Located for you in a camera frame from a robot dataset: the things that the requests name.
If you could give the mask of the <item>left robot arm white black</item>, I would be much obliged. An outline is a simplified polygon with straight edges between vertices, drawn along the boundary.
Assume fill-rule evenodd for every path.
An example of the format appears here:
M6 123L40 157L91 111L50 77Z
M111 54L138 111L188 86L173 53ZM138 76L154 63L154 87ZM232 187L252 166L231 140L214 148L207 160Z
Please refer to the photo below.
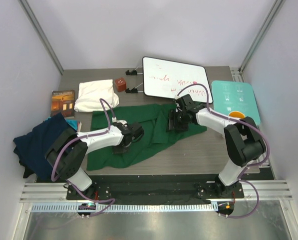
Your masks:
M52 166L51 179L67 181L82 198L91 199L96 186L81 168L85 156L105 147L112 147L115 154L125 153L143 135L144 129L139 123L128 124L124 120L84 133L67 128L45 153L46 160Z

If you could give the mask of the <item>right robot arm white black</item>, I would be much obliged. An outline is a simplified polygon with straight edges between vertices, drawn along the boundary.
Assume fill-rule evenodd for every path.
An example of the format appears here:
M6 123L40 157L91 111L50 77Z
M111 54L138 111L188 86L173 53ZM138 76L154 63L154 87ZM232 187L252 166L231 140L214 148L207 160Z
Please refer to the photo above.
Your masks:
M214 194L231 195L239 179L269 149L263 134L251 117L236 118L220 114L203 103L194 102L189 94L175 98L176 108L169 111L167 131L185 132L190 124L220 133L226 142L229 160L215 178Z

